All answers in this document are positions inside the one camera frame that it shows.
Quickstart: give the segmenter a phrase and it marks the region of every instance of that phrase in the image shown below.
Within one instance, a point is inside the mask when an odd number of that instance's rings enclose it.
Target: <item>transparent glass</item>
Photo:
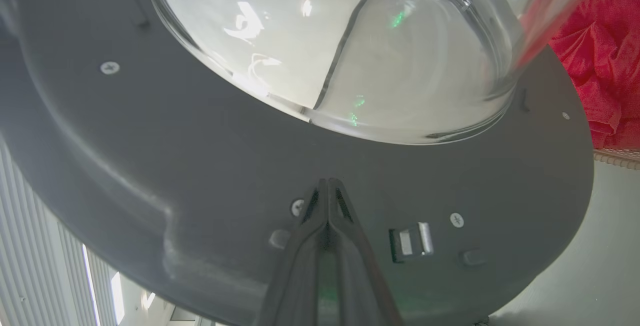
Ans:
[[[489,128],[519,71],[578,2],[153,1],[191,53],[247,94],[318,126],[396,144]]]

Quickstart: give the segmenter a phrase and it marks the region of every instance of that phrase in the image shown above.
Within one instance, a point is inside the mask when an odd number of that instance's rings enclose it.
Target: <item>screw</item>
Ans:
[[[105,75],[113,75],[120,71],[120,65],[114,61],[105,61],[100,65],[100,71]]]
[[[451,214],[451,216],[449,216],[448,219],[450,219],[451,224],[453,224],[453,226],[455,226],[458,229],[464,226],[465,224],[465,220],[462,218],[462,215],[458,214],[457,212],[454,212],[453,214]]]
[[[304,199],[296,199],[291,203],[291,214],[295,217],[300,216],[300,212],[302,211],[302,206],[304,206]]]

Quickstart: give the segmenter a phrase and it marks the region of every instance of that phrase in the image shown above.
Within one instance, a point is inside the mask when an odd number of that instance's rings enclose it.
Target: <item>red fabric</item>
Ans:
[[[584,0],[549,44],[578,91],[596,149],[640,148],[640,0]]]

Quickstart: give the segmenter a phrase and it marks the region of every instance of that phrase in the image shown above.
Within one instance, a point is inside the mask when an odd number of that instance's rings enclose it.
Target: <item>black line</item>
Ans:
[[[315,102],[315,106],[313,106],[314,110],[317,110],[320,107],[320,104],[322,104],[322,101],[325,99],[325,95],[327,94],[327,89],[329,88],[329,83],[331,82],[331,78],[334,76],[334,71],[336,70],[336,66],[338,66],[338,61],[340,60],[340,55],[342,55],[342,51],[345,48],[345,44],[347,43],[347,40],[349,39],[349,35],[351,34],[355,24],[356,24],[356,19],[358,19],[358,14],[360,13],[360,11],[362,10],[362,8],[364,7],[364,4],[366,3],[367,0],[360,0],[358,2],[358,5],[356,5],[355,8],[353,8],[353,12],[351,14],[351,16],[349,17],[349,22],[347,23],[347,26],[344,30],[344,34],[342,35],[342,39],[340,39],[340,42],[338,43],[338,47],[336,48],[336,52],[335,55],[333,56],[333,61],[331,62],[331,66],[329,67],[329,72],[327,72],[326,78],[324,79],[324,83],[322,85],[322,90],[320,91],[320,95],[318,96],[318,100]]]

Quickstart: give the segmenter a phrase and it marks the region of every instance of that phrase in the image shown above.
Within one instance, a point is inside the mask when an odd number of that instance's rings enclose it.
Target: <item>red towel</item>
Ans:
[[[640,148],[640,0],[583,0],[549,44],[569,72],[596,149]]]

